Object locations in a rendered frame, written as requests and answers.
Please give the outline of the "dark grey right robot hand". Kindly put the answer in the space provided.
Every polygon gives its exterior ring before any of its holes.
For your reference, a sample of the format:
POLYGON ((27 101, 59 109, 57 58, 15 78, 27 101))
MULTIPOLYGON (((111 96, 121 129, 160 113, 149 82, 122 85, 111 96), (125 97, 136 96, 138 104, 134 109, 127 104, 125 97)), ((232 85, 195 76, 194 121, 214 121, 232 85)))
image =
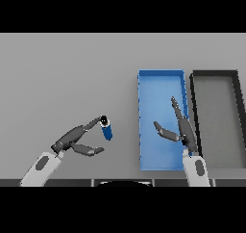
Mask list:
POLYGON ((189 152, 197 152, 198 146, 192 126, 187 117, 182 114, 179 104, 174 96, 171 97, 171 104, 178 121, 179 133, 176 134, 175 132, 162 128, 161 125, 155 121, 154 126, 158 131, 158 134, 162 138, 168 139, 172 142, 181 141, 182 144, 187 147, 189 152))

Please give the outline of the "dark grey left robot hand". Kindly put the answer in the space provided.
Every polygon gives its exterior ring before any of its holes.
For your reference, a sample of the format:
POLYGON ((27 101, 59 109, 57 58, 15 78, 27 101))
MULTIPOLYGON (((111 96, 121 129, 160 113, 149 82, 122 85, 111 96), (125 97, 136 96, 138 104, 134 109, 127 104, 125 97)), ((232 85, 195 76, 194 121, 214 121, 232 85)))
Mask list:
POLYGON ((96 119, 92 120, 87 125, 79 125, 74 127, 61 138, 59 138, 51 148, 55 153, 60 154, 62 151, 66 151, 69 148, 72 148, 76 153, 91 157, 95 154, 98 154, 104 151, 103 147, 90 147, 83 144, 77 144, 77 141, 85 134, 89 129, 95 126, 98 122, 103 124, 108 122, 106 116, 99 116, 96 119))

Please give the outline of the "blue pipe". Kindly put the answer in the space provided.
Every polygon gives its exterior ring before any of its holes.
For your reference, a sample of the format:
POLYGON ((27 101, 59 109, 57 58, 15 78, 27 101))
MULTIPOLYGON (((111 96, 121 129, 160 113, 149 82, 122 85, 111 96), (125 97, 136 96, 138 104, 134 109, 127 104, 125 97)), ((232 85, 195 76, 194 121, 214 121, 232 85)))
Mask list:
POLYGON ((111 123, 106 116, 100 117, 100 126, 102 128, 105 139, 110 141, 112 139, 111 123))

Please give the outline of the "blue bin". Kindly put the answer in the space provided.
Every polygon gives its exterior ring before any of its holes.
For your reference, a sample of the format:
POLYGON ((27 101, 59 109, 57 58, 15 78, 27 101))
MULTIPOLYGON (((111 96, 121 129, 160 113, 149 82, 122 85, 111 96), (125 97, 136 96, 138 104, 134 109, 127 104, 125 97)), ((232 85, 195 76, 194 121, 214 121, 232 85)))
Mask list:
POLYGON ((174 96, 188 117, 188 104, 183 69, 140 69, 138 79, 138 133, 140 169, 144 171, 183 170, 183 144, 162 138, 154 126, 179 133, 178 120, 172 107, 174 96))

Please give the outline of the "dark grey bin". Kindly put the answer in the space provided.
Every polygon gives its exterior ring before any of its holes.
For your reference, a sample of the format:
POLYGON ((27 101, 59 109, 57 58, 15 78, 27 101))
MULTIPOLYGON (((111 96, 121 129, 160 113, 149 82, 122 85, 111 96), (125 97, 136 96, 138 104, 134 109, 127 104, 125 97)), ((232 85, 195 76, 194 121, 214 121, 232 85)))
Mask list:
POLYGON ((246 112, 237 70, 189 76, 199 153, 208 168, 246 168, 246 112))

